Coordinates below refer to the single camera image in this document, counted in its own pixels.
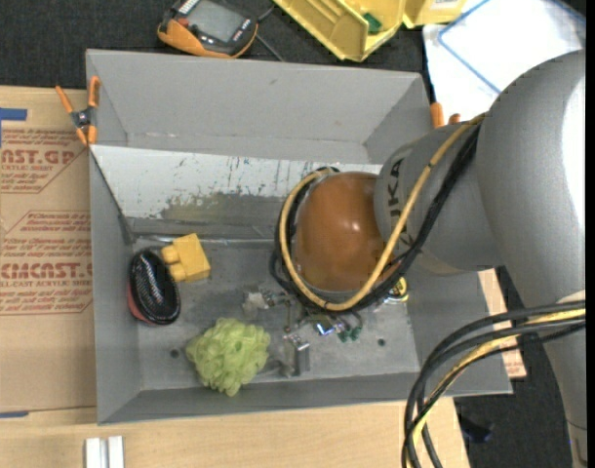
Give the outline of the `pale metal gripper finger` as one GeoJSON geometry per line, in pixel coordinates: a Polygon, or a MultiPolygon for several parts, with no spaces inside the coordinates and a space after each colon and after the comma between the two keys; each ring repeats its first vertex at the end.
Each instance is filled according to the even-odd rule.
{"type": "Polygon", "coordinates": [[[284,361],[282,374],[301,376],[310,371],[310,343],[297,333],[283,338],[284,361]]]}
{"type": "Polygon", "coordinates": [[[242,311],[245,316],[256,316],[260,311],[275,307],[279,294],[266,287],[245,289],[243,291],[242,311]]]}

